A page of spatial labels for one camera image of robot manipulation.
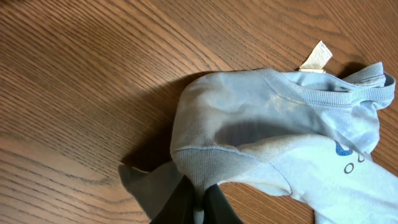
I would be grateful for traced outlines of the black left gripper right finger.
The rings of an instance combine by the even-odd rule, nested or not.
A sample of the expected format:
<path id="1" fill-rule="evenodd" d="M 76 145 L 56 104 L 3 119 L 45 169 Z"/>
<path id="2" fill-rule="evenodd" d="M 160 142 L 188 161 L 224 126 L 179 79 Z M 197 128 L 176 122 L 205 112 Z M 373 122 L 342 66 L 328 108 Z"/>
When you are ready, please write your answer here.
<path id="1" fill-rule="evenodd" d="M 203 224 L 243 224 L 217 184 L 203 196 Z"/>

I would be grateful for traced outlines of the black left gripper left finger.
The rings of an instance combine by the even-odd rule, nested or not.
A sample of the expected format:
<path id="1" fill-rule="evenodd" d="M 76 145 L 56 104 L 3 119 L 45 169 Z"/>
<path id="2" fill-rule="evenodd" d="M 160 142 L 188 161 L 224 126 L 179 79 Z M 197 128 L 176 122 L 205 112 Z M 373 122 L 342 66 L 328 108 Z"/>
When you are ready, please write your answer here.
<path id="1" fill-rule="evenodd" d="M 150 224 L 193 224 L 195 189 L 183 176 L 170 198 Z"/>

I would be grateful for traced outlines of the light blue t-shirt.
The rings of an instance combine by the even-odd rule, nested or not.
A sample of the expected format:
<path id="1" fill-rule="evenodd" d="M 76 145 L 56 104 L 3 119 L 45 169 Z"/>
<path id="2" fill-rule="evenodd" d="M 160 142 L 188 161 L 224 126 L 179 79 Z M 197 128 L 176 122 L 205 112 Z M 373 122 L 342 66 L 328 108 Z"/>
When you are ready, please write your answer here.
<path id="1" fill-rule="evenodd" d="M 396 223 L 397 177 L 371 158 L 396 81 L 379 62 L 337 78 L 323 71 L 330 57 L 319 43 L 294 72 L 196 79 L 179 99 L 171 161 L 151 172 L 121 165 L 123 186 L 151 221 L 186 176 L 194 223 L 206 190 L 225 182 L 306 203 L 316 223 Z"/>

